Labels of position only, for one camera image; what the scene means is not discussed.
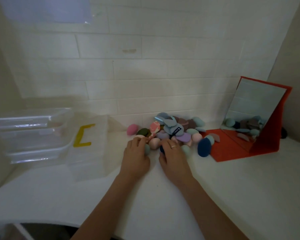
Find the person's right hand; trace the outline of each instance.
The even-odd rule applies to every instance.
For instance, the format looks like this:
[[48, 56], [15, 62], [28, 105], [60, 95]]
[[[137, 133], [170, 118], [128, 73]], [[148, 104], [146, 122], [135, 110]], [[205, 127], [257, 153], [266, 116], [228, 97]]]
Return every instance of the person's right hand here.
[[160, 152], [159, 162], [167, 178], [178, 188], [193, 178], [187, 157], [180, 145], [172, 140], [160, 142], [165, 155]]

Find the person's left hand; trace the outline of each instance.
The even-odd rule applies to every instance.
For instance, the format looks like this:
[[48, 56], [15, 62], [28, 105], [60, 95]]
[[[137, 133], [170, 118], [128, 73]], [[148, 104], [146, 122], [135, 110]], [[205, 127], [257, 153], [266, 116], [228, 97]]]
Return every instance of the person's left hand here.
[[137, 181], [148, 172], [150, 159], [145, 156], [147, 141], [147, 137], [134, 137], [133, 140], [128, 141], [123, 154], [120, 175]]

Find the black object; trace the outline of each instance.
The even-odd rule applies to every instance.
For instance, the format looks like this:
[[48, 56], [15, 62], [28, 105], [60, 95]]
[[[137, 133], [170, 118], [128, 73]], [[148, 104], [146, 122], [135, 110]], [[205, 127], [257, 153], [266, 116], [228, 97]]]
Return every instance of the black object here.
[[281, 139], [286, 139], [287, 136], [288, 136], [287, 130], [281, 127]]
[[166, 155], [166, 154], [164, 153], [164, 148], [163, 148], [162, 146], [160, 146], [160, 152], [162, 152], [164, 155]]
[[240, 129], [240, 122], [236, 121], [233, 128]]

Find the forearm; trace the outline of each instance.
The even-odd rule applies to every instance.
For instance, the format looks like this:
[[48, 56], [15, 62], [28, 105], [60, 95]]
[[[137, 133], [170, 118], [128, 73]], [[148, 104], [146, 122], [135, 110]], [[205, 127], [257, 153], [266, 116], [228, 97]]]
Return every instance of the forearm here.
[[135, 183], [132, 178], [119, 174], [71, 240], [109, 240]]
[[195, 178], [188, 179], [179, 189], [207, 240], [248, 239], [212, 201]]

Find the stacked plastic container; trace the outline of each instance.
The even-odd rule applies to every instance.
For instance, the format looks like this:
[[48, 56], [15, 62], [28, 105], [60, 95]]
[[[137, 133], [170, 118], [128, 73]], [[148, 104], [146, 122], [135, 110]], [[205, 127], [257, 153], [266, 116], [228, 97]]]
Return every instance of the stacked plastic container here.
[[27, 109], [1, 115], [0, 140], [5, 155], [12, 164], [56, 162], [74, 140], [77, 129], [73, 118], [71, 108]]

